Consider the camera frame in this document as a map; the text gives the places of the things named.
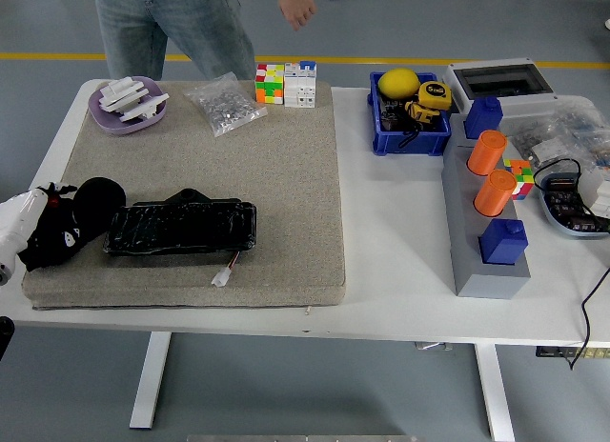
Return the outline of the person's left hand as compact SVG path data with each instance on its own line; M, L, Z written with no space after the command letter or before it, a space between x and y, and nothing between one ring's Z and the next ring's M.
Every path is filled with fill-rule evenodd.
M316 14L315 0L277 0L279 9L294 31L305 27Z

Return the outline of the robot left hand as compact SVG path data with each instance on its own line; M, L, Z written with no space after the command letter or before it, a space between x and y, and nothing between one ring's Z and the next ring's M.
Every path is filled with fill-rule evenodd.
M38 220L52 195L76 192L77 187L48 183L18 194L1 204L1 284L13 276L17 254L28 246Z

